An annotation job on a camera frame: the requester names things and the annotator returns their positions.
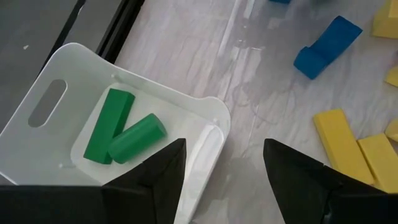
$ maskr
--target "white marble surface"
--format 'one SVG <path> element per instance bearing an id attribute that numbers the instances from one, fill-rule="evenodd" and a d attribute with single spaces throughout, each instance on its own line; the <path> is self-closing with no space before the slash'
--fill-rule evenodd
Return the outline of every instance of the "white marble surface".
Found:
<path id="1" fill-rule="evenodd" d="M 398 40 L 370 36 L 382 0 L 146 0 L 116 65 L 195 97 L 217 96 L 231 133 L 192 223 L 284 223 L 262 159 L 275 138 L 326 164 L 312 116 L 343 108 L 357 138 L 398 117 L 383 82 Z M 293 67 L 338 15 L 364 29 L 316 80 Z"/>

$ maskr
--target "bin handle cutout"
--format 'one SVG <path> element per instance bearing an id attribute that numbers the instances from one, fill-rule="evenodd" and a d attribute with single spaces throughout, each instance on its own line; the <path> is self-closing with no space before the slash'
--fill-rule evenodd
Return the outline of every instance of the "bin handle cutout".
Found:
<path id="1" fill-rule="evenodd" d="M 66 89 L 67 83 L 64 80 L 52 81 L 29 116 L 28 125 L 32 128 L 43 126 L 57 107 Z"/>

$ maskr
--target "yellow block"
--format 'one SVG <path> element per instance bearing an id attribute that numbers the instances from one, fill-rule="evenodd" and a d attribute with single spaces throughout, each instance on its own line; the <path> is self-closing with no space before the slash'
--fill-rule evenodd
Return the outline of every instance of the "yellow block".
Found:
<path id="1" fill-rule="evenodd" d="M 398 0 L 387 0 L 373 20 L 373 35 L 398 39 Z"/>
<path id="2" fill-rule="evenodd" d="M 387 77 L 384 81 L 398 87 L 398 66 L 394 67 L 388 72 Z"/>
<path id="3" fill-rule="evenodd" d="M 398 142 L 398 119 L 391 121 L 384 133 L 387 137 Z"/>
<path id="4" fill-rule="evenodd" d="M 374 186 L 387 193 L 398 193 L 398 156 L 385 134 L 358 140 L 375 178 Z"/>
<path id="5" fill-rule="evenodd" d="M 332 168 L 365 184 L 373 184 L 373 176 L 343 110 L 322 112 L 313 120 Z"/>

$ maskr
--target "green block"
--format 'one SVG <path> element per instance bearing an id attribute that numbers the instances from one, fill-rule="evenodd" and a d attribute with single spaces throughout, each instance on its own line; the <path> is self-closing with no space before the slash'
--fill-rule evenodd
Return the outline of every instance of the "green block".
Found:
<path id="1" fill-rule="evenodd" d="M 150 114 L 114 138 L 108 152 L 115 162 L 123 164 L 166 135 L 159 118 Z"/>
<path id="2" fill-rule="evenodd" d="M 108 154 L 109 145 L 114 137 L 123 132 L 134 99 L 134 95 L 126 91 L 109 90 L 84 158 L 100 164 L 112 163 Z"/>

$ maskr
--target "blue block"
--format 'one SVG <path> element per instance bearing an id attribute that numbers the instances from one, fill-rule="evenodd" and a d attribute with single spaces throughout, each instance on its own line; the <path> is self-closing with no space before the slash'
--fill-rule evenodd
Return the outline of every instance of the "blue block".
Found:
<path id="1" fill-rule="evenodd" d="M 269 0 L 273 2 L 279 2 L 279 3 L 284 3 L 284 4 L 289 4 L 291 0 Z"/>
<path id="2" fill-rule="evenodd" d="M 298 53 L 294 66 L 307 77 L 314 79 L 361 33 L 361 28 L 338 16 L 311 47 L 304 47 Z"/>

